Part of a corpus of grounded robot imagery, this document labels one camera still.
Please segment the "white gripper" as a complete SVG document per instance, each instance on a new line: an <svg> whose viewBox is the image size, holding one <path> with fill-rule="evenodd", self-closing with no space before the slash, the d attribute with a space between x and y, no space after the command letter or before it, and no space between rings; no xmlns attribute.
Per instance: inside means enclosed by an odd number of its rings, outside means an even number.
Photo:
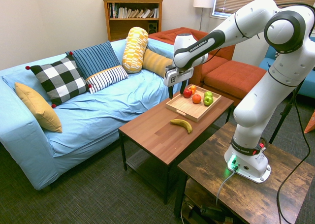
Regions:
<svg viewBox="0 0 315 224"><path fill-rule="evenodd" d="M164 84L168 86L169 98L173 98L173 85L182 82L181 94L187 85L187 80L193 76L193 68L180 72L175 66L169 65L165 68Z"/></svg>

